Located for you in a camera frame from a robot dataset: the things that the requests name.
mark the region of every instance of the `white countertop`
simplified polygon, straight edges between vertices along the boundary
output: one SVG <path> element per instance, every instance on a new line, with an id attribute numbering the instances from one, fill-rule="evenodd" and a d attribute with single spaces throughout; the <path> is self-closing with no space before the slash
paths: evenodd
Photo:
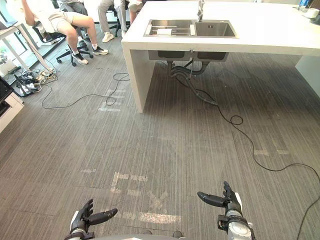
<path id="1" fill-rule="evenodd" d="M 320 25 L 295 5 L 206 2 L 203 20 L 229 20 L 238 38 L 144 36 L 150 19 L 198 19 L 197 1 L 148 1 L 122 40 L 135 50 L 217 51 L 320 56 Z"/>

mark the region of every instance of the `double sink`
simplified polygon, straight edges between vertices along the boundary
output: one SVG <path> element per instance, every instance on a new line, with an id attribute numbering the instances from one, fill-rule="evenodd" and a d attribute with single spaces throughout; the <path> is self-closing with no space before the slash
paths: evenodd
<path id="1" fill-rule="evenodd" d="M 145 37 L 170 38 L 237 38 L 228 20 L 150 20 Z M 149 50 L 150 60 L 223 62 L 228 52 Z"/>
<path id="2" fill-rule="evenodd" d="M 228 20 L 150 20 L 145 37 L 237 38 Z"/>

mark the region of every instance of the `desk leg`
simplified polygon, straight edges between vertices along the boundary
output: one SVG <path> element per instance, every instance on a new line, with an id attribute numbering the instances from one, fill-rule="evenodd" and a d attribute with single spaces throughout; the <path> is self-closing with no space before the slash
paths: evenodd
<path id="1" fill-rule="evenodd" d="M 4 44 L 8 47 L 8 49 L 12 52 L 12 54 L 15 56 L 15 58 L 19 61 L 19 63 L 23 66 L 23 68 L 26 71 L 30 71 L 29 67 L 25 64 L 25 62 L 19 57 L 19 55 L 16 53 L 16 51 L 11 47 L 10 43 L 3 38 L 2 41 Z"/>
<path id="2" fill-rule="evenodd" d="M 41 54 L 38 53 L 36 46 L 32 43 L 31 39 L 28 37 L 27 33 L 25 32 L 24 28 L 22 25 L 18 25 L 17 28 L 21 32 L 22 36 L 24 39 L 28 42 L 28 44 L 31 46 L 30 50 L 35 54 L 36 58 L 39 60 L 39 62 L 44 66 L 46 69 L 50 69 L 50 67 L 47 65 Z"/>
<path id="3" fill-rule="evenodd" d="M 155 62 L 149 60 L 147 50 L 126 49 L 123 46 L 123 53 L 130 76 L 135 105 L 137 111 L 142 113 L 154 73 Z"/>

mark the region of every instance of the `white cup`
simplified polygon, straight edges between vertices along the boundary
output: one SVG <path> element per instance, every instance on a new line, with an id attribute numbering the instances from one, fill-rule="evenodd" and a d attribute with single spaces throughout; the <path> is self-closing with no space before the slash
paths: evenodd
<path id="1" fill-rule="evenodd" d="M 319 9 L 309 8 L 308 11 L 303 15 L 308 19 L 313 19 L 316 16 L 318 16 L 318 14 L 319 14 Z"/>

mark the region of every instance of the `shorts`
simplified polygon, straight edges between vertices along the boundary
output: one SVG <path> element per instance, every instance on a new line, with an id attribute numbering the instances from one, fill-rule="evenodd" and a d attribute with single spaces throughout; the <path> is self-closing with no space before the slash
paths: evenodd
<path id="1" fill-rule="evenodd" d="M 142 1 L 137 0 L 127 0 L 129 2 L 128 8 L 130 12 L 140 12 L 143 7 Z"/>
<path id="2" fill-rule="evenodd" d="M 74 16 L 82 16 L 82 14 L 77 12 L 70 12 L 70 11 L 57 11 L 49 16 L 49 21 L 51 22 L 54 31 L 57 33 L 58 31 L 58 23 L 60 22 L 67 22 L 72 24 L 74 20 Z"/>

